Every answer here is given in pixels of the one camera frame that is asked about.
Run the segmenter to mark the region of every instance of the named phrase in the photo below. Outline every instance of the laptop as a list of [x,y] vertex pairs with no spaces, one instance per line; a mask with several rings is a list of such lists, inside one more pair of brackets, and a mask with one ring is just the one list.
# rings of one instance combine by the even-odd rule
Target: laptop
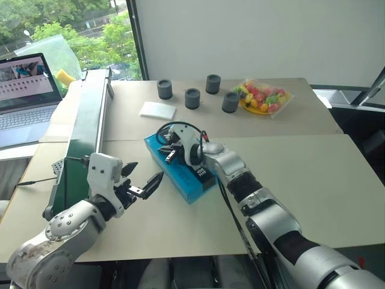
[[38,141],[60,101],[42,53],[0,60],[0,148]]

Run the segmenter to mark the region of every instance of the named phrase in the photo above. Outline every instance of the yellow sponge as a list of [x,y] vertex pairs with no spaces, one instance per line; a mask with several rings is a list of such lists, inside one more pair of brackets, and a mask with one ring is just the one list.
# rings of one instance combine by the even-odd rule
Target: yellow sponge
[[69,86],[72,81],[75,81],[74,77],[70,76],[64,69],[60,69],[58,73],[56,73],[56,79],[63,83],[65,86]]

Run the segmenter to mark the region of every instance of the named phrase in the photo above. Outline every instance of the blue box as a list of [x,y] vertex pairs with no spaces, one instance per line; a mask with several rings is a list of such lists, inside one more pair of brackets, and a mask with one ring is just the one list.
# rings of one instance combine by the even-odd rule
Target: blue box
[[167,164],[165,162],[165,155],[158,152],[162,145],[156,141],[155,134],[146,137],[144,141],[152,158],[158,163],[189,204],[195,202],[217,183],[214,178],[210,184],[207,184],[208,188],[204,188],[203,184],[194,176],[186,164],[179,164],[178,160],[173,160],[171,164]]

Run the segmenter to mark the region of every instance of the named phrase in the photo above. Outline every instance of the window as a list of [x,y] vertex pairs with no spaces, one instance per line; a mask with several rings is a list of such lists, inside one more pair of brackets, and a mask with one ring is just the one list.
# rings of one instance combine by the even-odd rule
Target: window
[[114,80],[142,79],[126,0],[0,0],[0,7],[0,59],[42,52],[56,73],[67,54],[48,40],[62,35],[80,69],[110,67]]

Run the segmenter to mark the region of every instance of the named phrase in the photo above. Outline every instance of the green conveyor belt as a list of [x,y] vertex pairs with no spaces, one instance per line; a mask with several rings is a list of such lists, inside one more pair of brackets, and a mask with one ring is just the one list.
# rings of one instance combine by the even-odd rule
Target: green conveyor belt
[[[112,97],[106,93],[110,91],[107,89],[110,79],[110,70],[101,69],[90,70],[86,79],[83,80],[81,100],[67,148],[67,157],[81,158],[93,152],[100,152],[105,110]],[[53,187],[50,204],[43,213],[46,219],[65,209],[65,186],[67,187],[67,207],[88,197],[87,169],[81,163],[68,159],[66,168],[67,180],[62,169],[59,182]]]

